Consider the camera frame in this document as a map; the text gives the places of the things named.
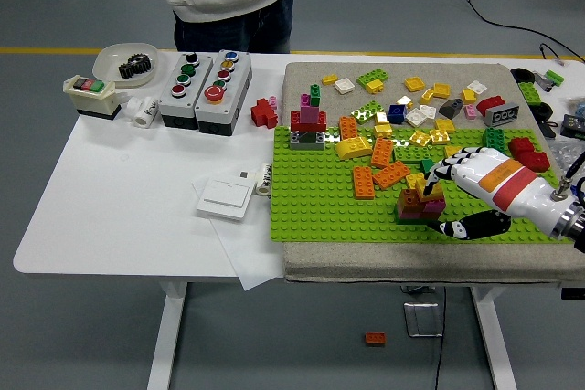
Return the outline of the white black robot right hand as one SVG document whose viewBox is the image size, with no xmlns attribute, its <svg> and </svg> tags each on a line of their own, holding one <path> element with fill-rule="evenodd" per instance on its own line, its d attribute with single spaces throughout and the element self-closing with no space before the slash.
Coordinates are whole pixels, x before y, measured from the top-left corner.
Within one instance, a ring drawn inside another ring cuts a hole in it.
<svg viewBox="0 0 585 390">
<path fill-rule="evenodd" d="M 503 234 L 511 219 L 530 220 L 553 238 L 584 242 L 584 209 L 573 195 L 556 195 L 553 187 L 520 162 L 487 147 L 467 147 L 436 163 L 423 193 L 441 180 L 452 180 L 490 208 L 451 222 L 432 220 L 428 227 L 449 237 L 472 240 Z"/>
</svg>

